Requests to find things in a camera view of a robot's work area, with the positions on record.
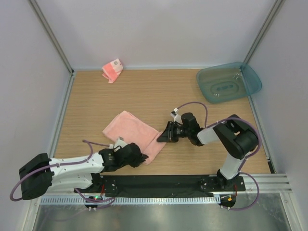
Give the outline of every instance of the white panel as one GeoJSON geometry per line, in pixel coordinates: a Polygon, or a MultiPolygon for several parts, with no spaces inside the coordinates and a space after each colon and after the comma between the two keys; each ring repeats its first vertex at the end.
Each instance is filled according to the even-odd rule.
{"type": "MultiPolygon", "coordinates": [[[[51,144],[69,80],[26,0],[0,7],[0,230],[20,231],[27,202],[11,202],[18,170],[51,144]]],[[[15,197],[20,197],[18,189],[15,197]]]]}
{"type": "Polygon", "coordinates": [[[274,0],[38,0],[74,68],[242,61],[274,0]]]}
{"type": "Polygon", "coordinates": [[[278,172],[287,174],[305,218],[308,214],[307,9],[307,0],[286,1],[250,63],[263,84],[253,99],[271,157],[278,172]]]}

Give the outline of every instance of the pink cloth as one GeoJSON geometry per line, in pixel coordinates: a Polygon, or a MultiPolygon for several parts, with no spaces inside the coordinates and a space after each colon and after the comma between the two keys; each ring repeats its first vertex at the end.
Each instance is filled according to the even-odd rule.
{"type": "Polygon", "coordinates": [[[123,70],[123,66],[119,59],[113,60],[102,67],[103,76],[108,79],[108,83],[113,83],[119,77],[123,70]]]}
{"type": "Polygon", "coordinates": [[[149,125],[127,111],[118,114],[104,129],[103,134],[113,142],[122,137],[126,143],[135,143],[141,152],[149,156],[145,164],[150,164],[166,143],[158,143],[156,139],[161,135],[149,125]]]}

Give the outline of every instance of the wooden tabletop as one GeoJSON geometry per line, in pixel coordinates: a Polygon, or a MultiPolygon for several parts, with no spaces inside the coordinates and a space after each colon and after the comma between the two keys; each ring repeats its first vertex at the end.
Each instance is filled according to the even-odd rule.
{"type": "MultiPolygon", "coordinates": [[[[112,143],[102,130],[122,111],[128,111],[158,131],[163,131],[170,112],[190,101],[204,102],[208,107],[208,125],[237,114],[255,125],[247,98],[210,104],[200,92],[196,81],[198,70],[125,70],[115,83],[108,83],[101,71],[78,72],[64,118],[56,158],[89,154],[82,142],[112,143]]],[[[180,114],[192,112],[201,127],[205,110],[191,104],[180,114]]],[[[102,149],[94,146],[94,151],[102,149]]],[[[167,143],[150,165],[137,168],[125,166],[109,175],[193,175],[216,174],[222,167],[227,151],[220,142],[197,147],[188,139],[167,143]]],[[[270,173],[263,148],[243,168],[248,173],[270,173]]]]}

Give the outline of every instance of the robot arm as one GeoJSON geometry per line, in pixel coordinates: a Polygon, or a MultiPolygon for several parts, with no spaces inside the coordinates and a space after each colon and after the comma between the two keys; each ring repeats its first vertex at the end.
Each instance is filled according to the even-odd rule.
{"type": "Polygon", "coordinates": [[[114,145],[94,153],[90,159],[87,156],[56,159],[48,158],[47,153],[39,154],[19,170],[20,179],[36,169],[52,166],[40,171],[21,183],[22,199],[31,200],[45,193],[96,191],[101,187],[101,172],[116,171],[125,165],[138,167],[147,155],[141,153],[139,147],[127,144],[120,137],[114,145]]]}
{"type": "Polygon", "coordinates": [[[221,141],[228,151],[228,156],[217,172],[218,183],[222,189],[233,187],[246,157],[258,146],[258,136],[254,129],[242,122],[237,115],[231,115],[227,121],[209,128],[201,128],[192,113],[180,116],[175,109],[171,115],[174,121],[168,122],[157,141],[177,142],[179,137],[187,137],[197,146],[221,141]]]}

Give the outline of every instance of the gray floor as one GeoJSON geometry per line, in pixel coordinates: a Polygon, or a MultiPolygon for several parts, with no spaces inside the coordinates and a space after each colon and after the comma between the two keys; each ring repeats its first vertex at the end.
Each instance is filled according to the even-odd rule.
{"type": "MultiPolygon", "coordinates": [[[[235,207],[255,195],[240,194],[235,207]]],[[[35,231],[290,231],[279,194],[261,194],[245,211],[218,205],[122,205],[86,211],[82,205],[41,205],[35,231]],[[56,219],[70,218],[65,222],[56,219]]]]}

